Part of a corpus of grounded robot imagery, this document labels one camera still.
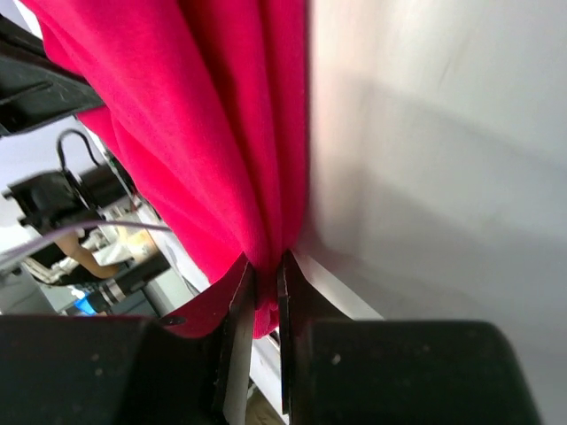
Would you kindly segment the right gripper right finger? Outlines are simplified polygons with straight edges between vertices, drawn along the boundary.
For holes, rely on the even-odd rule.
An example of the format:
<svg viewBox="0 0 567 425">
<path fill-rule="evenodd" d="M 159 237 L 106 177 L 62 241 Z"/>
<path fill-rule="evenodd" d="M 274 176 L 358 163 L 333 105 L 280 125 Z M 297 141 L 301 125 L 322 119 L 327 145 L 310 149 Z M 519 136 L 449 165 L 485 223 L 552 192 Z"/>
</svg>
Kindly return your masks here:
<svg viewBox="0 0 567 425">
<path fill-rule="evenodd" d="M 493 324 L 351 319 L 290 252 L 277 288 L 291 423 L 541 423 L 515 351 Z"/>
</svg>

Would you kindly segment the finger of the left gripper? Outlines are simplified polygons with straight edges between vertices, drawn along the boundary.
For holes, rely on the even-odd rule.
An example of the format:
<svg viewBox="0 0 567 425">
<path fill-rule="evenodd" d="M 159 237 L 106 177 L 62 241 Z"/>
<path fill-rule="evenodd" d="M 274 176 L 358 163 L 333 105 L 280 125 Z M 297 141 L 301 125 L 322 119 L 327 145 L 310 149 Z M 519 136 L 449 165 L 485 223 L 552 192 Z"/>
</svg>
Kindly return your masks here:
<svg viewBox="0 0 567 425">
<path fill-rule="evenodd" d="M 84 78 L 48 59 L 42 40 L 1 18 L 1 136 L 25 134 L 104 104 Z"/>
</svg>

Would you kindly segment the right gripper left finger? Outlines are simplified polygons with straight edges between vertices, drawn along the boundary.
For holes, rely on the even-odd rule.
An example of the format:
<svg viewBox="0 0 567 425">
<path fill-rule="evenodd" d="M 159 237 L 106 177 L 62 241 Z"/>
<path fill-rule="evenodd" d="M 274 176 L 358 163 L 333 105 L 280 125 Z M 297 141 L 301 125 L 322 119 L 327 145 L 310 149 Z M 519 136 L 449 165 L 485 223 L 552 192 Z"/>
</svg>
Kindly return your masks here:
<svg viewBox="0 0 567 425">
<path fill-rule="evenodd" d="M 2 423 L 244 423 L 254 280 L 240 257 L 161 320 L 3 316 Z"/>
</svg>

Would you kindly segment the red t shirt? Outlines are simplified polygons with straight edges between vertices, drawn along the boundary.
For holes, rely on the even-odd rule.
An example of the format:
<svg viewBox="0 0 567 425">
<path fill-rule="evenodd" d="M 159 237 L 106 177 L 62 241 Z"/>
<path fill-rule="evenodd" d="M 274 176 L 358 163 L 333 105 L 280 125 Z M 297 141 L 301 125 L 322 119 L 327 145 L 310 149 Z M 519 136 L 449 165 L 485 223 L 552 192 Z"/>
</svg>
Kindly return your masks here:
<svg viewBox="0 0 567 425">
<path fill-rule="evenodd" d="M 307 200 L 302 1 L 29 1 L 51 61 L 103 106 L 80 114 L 209 282 L 258 275 L 253 334 Z"/>
</svg>

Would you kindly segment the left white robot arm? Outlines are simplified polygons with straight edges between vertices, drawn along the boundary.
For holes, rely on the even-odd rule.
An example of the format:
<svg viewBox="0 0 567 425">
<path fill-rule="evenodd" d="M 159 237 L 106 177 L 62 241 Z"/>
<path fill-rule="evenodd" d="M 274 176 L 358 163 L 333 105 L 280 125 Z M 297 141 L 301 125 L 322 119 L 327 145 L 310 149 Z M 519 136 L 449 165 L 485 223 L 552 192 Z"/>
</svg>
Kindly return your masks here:
<svg viewBox="0 0 567 425">
<path fill-rule="evenodd" d="M 58 120 L 73 118 L 103 105 L 94 89 L 80 76 L 52 63 L 42 41 L 7 18 L 1 19 L 1 134 L 23 135 Z M 63 142 L 87 136 L 63 130 L 56 141 L 59 168 L 9 185 L 4 193 L 23 212 L 20 224 L 44 236 L 75 222 L 100 219 L 99 210 L 126 194 L 120 174 L 96 163 L 74 176 Z"/>
</svg>

